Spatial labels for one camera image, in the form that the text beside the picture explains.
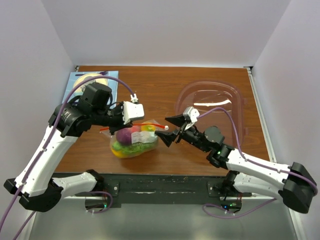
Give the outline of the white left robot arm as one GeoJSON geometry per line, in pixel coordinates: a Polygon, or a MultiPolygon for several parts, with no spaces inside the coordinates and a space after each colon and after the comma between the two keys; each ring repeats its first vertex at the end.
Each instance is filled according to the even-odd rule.
{"type": "Polygon", "coordinates": [[[83,100],[76,104],[61,104],[49,119],[42,143],[30,162],[16,178],[5,181],[5,189],[19,199],[24,209],[42,213],[51,210],[65,197],[80,193],[99,196],[105,183],[95,170],[56,178],[53,177],[55,169],[68,149],[91,126],[109,127],[110,132],[114,133],[131,127],[135,119],[143,117],[143,107],[130,101],[123,101],[114,108],[83,100]]]}

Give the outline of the clear zip top bag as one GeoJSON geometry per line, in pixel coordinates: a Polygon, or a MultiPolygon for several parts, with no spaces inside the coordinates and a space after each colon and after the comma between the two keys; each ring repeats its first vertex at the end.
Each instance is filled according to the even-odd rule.
{"type": "MultiPolygon", "coordinates": [[[[169,127],[167,125],[159,124],[154,119],[150,120],[150,121],[145,121],[143,123],[135,123],[135,124],[133,124],[133,126],[141,126],[143,124],[152,124],[152,125],[156,126],[156,131],[167,131],[169,129],[169,127]]],[[[110,147],[110,150],[111,150],[112,149],[112,144],[114,142],[117,142],[116,133],[114,135],[111,135],[110,132],[109,132],[108,127],[101,128],[99,130],[99,132],[109,138],[109,147],[110,147]]],[[[134,143],[138,143],[138,142],[140,142],[140,143],[154,143],[154,142],[157,142],[157,146],[158,146],[159,138],[158,138],[158,136],[155,135],[155,131],[154,132],[140,131],[140,132],[131,133],[131,145],[134,144],[134,143]]]]}

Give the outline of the purple fake onion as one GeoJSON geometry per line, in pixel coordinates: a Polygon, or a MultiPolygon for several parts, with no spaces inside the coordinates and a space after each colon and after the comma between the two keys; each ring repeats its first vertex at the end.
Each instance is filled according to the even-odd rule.
{"type": "Polygon", "coordinates": [[[123,146],[132,144],[132,131],[131,128],[123,128],[116,132],[116,140],[123,146]]]}

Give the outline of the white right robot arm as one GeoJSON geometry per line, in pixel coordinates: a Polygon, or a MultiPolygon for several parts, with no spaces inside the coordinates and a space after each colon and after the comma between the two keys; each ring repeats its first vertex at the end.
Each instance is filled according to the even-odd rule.
{"type": "Polygon", "coordinates": [[[203,132],[195,125],[195,119],[182,114],[166,117],[174,124],[174,131],[155,131],[169,147],[181,140],[206,153],[208,162],[216,168],[228,171],[221,191],[230,197],[237,193],[255,193],[272,197],[290,209],[307,214],[313,197],[318,194],[317,184],[304,165],[292,165],[265,161],[244,154],[240,148],[224,143],[225,137],[217,126],[203,132]]]}

